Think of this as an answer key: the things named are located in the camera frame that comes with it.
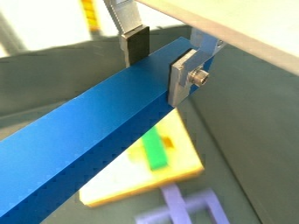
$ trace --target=blue metal bar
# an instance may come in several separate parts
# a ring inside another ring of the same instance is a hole
[[[173,109],[178,38],[0,142],[0,223],[40,223]]]

